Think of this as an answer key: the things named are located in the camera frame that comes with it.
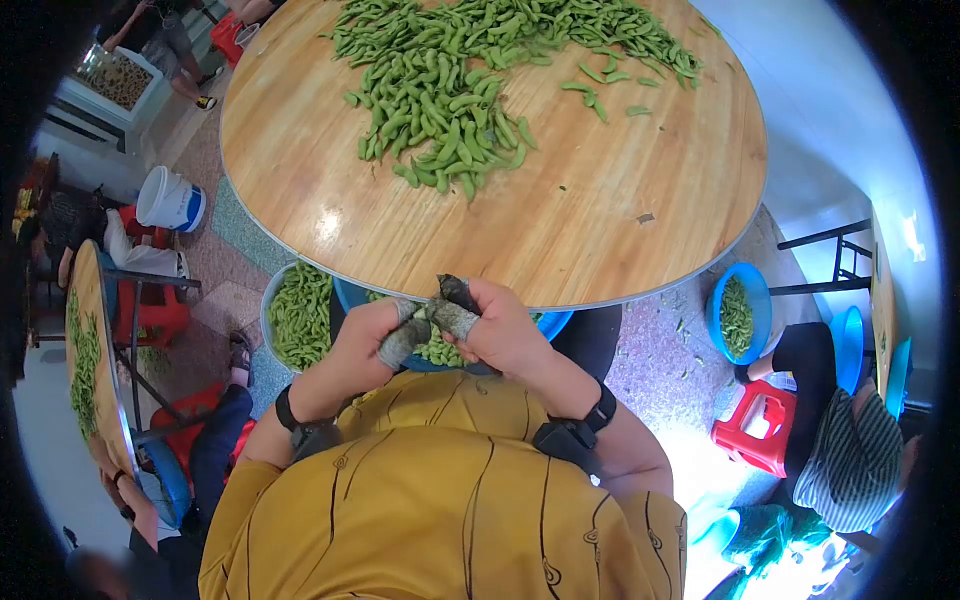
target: mustard yellow shirt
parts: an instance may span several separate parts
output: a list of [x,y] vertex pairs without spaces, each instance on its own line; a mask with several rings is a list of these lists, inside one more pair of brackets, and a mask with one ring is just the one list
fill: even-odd
[[541,454],[545,421],[499,377],[398,375],[341,415],[344,444],[234,470],[201,597],[679,600],[683,509]]

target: sneaker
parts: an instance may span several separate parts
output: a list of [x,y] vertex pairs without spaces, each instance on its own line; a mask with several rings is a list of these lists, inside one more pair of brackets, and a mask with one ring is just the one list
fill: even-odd
[[186,254],[177,252],[177,277],[190,278],[190,268],[186,266]]
[[222,66],[217,67],[217,70],[214,71],[213,73],[207,73],[206,75],[201,77],[200,80],[197,82],[197,87],[203,87],[204,85],[209,84],[213,80],[220,77],[220,74],[223,72],[224,72],[224,67]]
[[197,108],[200,110],[213,110],[215,106],[217,106],[217,99],[211,96],[201,96],[197,100]]

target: foot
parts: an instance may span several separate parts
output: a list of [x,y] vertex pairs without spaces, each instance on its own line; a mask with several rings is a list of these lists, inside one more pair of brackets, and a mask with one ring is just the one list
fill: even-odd
[[186,265],[186,254],[177,252],[177,277],[190,278],[190,268]]
[[747,365],[736,365],[733,367],[733,378],[736,379],[737,383],[747,385],[748,383],[753,382],[753,379],[750,378],[747,370]]
[[222,66],[217,67],[217,70],[214,71],[213,73],[207,73],[206,75],[201,77],[200,80],[197,82],[197,87],[203,87],[204,85],[209,84],[213,80],[220,77],[220,74],[223,72],[224,72],[224,67]]
[[200,110],[213,110],[217,106],[217,99],[212,96],[201,96],[197,100],[197,108]]
[[253,370],[250,367],[250,342],[239,331],[230,332],[230,383],[253,385]]

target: black wristband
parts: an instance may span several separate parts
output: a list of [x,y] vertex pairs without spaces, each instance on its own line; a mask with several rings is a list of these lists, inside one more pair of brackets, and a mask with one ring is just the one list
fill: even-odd
[[290,433],[293,433],[297,430],[297,427],[300,426],[300,422],[294,418],[294,414],[290,411],[290,386],[283,388],[280,391],[279,396],[276,397],[276,402],[274,403],[274,410],[276,411],[276,418],[280,421],[280,424],[286,427]]
[[593,433],[609,425],[610,421],[613,420],[613,413],[616,412],[616,396],[613,395],[610,388],[604,385],[603,381],[597,379],[597,383],[600,384],[600,399],[584,417],[584,422]]

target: woman's arm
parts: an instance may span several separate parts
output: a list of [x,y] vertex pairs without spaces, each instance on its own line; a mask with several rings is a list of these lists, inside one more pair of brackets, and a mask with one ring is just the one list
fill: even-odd
[[[600,399],[600,385],[546,341],[527,308],[508,288],[471,279],[470,294],[483,316],[470,330],[461,352],[483,359],[534,392],[553,417],[582,419]],[[444,334],[452,341],[449,334]],[[597,433],[594,448],[601,481],[614,497],[640,491],[673,497],[673,472],[657,438],[622,403]]]
[[[298,422],[334,417],[344,400],[386,385],[394,372],[376,355],[380,342],[399,325],[396,303],[387,298],[350,310],[324,360],[290,386],[290,412]],[[287,468],[293,460],[290,432],[271,406],[247,439],[237,465],[245,461]]]
[[107,41],[103,43],[104,50],[107,52],[113,52],[116,50],[116,47],[120,45],[120,42],[123,41],[123,38],[126,37],[130,32],[130,27],[132,27],[136,19],[147,10],[149,5],[150,3],[148,0],[141,0],[141,2],[138,2],[136,8],[133,9],[133,13],[130,15],[130,18],[127,19],[127,22],[123,24],[123,27],[120,28],[120,31],[108,37]]
[[[117,504],[117,498],[108,485],[113,485],[113,477],[120,472],[120,467],[116,466],[110,460],[107,452],[107,444],[98,434],[90,434],[87,441],[90,448],[90,456],[97,464],[101,472],[101,482],[107,490],[107,494],[114,504]],[[117,493],[124,504],[129,506],[134,513],[132,527],[134,527],[150,546],[156,550],[156,525],[157,514],[154,503],[148,498],[133,482],[129,475],[124,474],[117,479]]]
[[70,261],[73,260],[73,249],[63,250],[63,256],[60,257],[60,264],[57,267],[57,285],[65,290],[66,284],[70,282]]

